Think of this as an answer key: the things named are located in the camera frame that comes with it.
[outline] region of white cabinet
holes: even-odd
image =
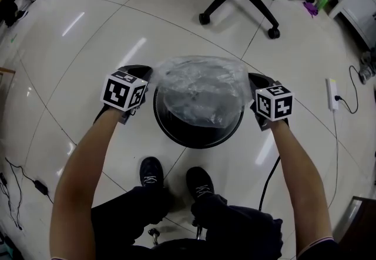
[[[338,0],[329,13],[335,17],[339,12],[351,22],[369,48],[376,42],[376,0]]]

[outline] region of glossy floor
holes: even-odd
[[[29,15],[11,29],[0,28],[0,64],[15,69],[0,85],[1,152],[26,173],[43,181],[53,199],[64,165],[101,109],[104,77],[125,63],[151,67],[182,55],[212,55],[243,60],[250,72],[281,81],[296,93],[290,126],[312,158],[324,181],[333,228],[353,195],[372,196],[375,163],[376,104],[373,80],[358,88],[359,111],[351,115],[340,106],[328,110],[325,78],[337,81],[338,91],[355,105],[348,67],[358,67],[361,53],[351,30],[325,12],[312,18],[300,2],[263,0],[280,23],[281,37],[270,40],[270,27],[248,0],[228,0],[201,26],[198,14],[212,0],[37,0]],[[25,1],[18,1],[20,6]],[[154,118],[154,86],[146,103],[127,125],[118,124],[106,155],[93,206],[139,185],[141,159],[157,157],[165,184],[176,196],[176,207],[157,226],[160,241],[194,237],[192,200],[185,187],[189,167],[202,166],[216,191],[230,204],[257,208],[264,182],[278,156],[270,131],[261,132],[246,109],[235,134],[207,150],[184,148],[161,131]],[[339,138],[338,188],[335,124]],[[9,182],[12,213],[1,195],[1,227],[26,259],[49,259],[48,232],[52,204],[33,184],[1,161]],[[294,218],[281,167],[265,196],[263,210],[283,219],[283,256],[295,256]],[[152,246],[144,234],[137,244]]]

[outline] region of cable on floor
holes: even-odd
[[[18,224],[18,228],[19,229],[22,229],[20,226],[19,226],[19,207],[21,206],[21,202],[22,202],[22,191],[21,191],[21,186],[19,185],[18,183],[18,179],[17,179],[17,176],[13,170],[13,167],[15,168],[21,168],[21,171],[22,171],[22,175],[27,178],[29,181],[33,182],[34,186],[36,189],[38,189],[38,191],[40,193],[42,193],[43,195],[47,195],[48,199],[50,200],[50,202],[53,204],[53,201],[51,199],[51,197],[49,196],[48,194],[48,188],[42,184],[40,181],[38,180],[33,180],[31,178],[29,178],[25,172],[24,172],[24,168],[22,166],[18,166],[18,165],[14,165],[13,163],[11,163],[6,157],[5,157],[5,161],[7,161],[9,163],[9,165],[11,166],[11,169],[12,169],[12,172],[14,174],[14,177],[16,178],[16,182],[17,182],[17,185],[18,185],[18,188],[19,188],[19,195],[20,195],[20,198],[19,198],[19,203],[18,203],[18,207],[17,207],[17,223],[16,225]]]
[[[335,187],[334,187],[334,194],[333,194],[333,198],[331,199],[330,203],[329,203],[329,207],[328,209],[330,208],[331,204],[333,203],[334,201],[334,198],[335,198],[335,195],[337,193],[337,184],[338,184],[338,154],[339,154],[339,149],[338,149],[338,136],[337,136],[337,124],[335,122],[335,110],[333,111],[333,120],[334,120],[334,133],[335,133],[335,140],[336,140],[336,160],[335,160],[335,163],[336,163],[336,169],[335,169]]]
[[[289,126],[288,125],[288,119],[286,118],[286,119],[284,119],[284,121],[286,122],[287,126]],[[261,209],[263,207],[264,197],[265,197],[266,189],[267,189],[268,184],[269,184],[269,180],[270,180],[271,176],[274,174],[274,171],[276,170],[276,168],[277,168],[278,163],[280,162],[280,160],[281,160],[281,157],[278,156],[278,159],[277,159],[276,163],[274,164],[274,166],[271,169],[271,172],[270,172],[268,178],[266,179],[266,182],[265,182],[265,185],[264,185],[264,189],[263,189],[263,193],[262,193],[261,198],[260,198],[260,205],[258,206],[258,210],[259,211],[261,211]]]
[[[17,216],[16,216],[16,220],[17,220],[18,228],[19,228],[20,230],[22,230],[21,226],[19,225],[19,207],[21,206],[21,203],[22,203],[22,191],[21,191],[21,186],[20,186],[19,183],[18,183],[18,179],[17,179],[16,173],[15,173],[14,170],[13,170],[12,164],[11,164],[11,170],[12,170],[12,172],[13,172],[14,177],[16,178],[17,186],[18,186],[18,189],[19,189],[19,202],[18,202],[18,206],[17,206]]]
[[[13,215],[12,215],[11,196],[9,195],[8,187],[6,185],[3,185],[2,183],[0,183],[0,189],[1,189],[1,192],[4,193],[5,196],[8,198],[8,207],[9,207],[9,212],[11,214],[12,221],[14,222],[16,227],[19,228],[17,222],[15,221],[15,219],[13,218]]]
[[[342,100],[342,101],[346,104],[348,111],[349,111],[351,114],[355,114],[356,112],[358,112],[359,102],[358,102],[358,92],[357,92],[357,88],[356,88],[356,86],[355,86],[355,84],[354,84],[353,76],[351,75],[351,68],[353,68],[353,69],[357,72],[358,77],[359,77],[359,72],[357,71],[357,69],[356,69],[353,65],[351,65],[351,66],[348,68],[348,72],[349,72],[349,74],[350,74],[350,79],[351,79],[352,85],[354,86],[354,89],[355,89],[355,96],[356,96],[356,98],[357,98],[357,108],[356,108],[354,111],[351,111],[351,109],[350,109],[350,107],[348,106],[346,100],[344,100],[344,99],[343,99],[341,96],[339,96],[339,95],[336,95],[336,96],[334,97],[334,99],[335,99],[336,101]]]

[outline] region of caster wheel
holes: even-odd
[[[159,231],[156,229],[156,228],[152,228],[150,230],[148,230],[148,233],[150,236],[153,236],[154,234],[157,235],[157,237],[160,235]]]
[[[281,33],[277,28],[271,28],[268,30],[268,35],[270,39],[278,39]]]
[[[199,20],[201,25],[207,25],[210,23],[210,16],[208,14],[201,13],[199,15]]]

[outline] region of black sneaker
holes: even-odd
[[[142,187],[163,187],[163,169],[157,158],[148,157],[142,161],[140,181]]]
[[[20,20],[20,19],[24,18],[28,13],[29,13],[29,11],[18,11],[16,19]]]
[[[190,195],[197,201],[199,198],[214,194],[213,182],[208,173],[201,167],[192,167],[186,174]]]

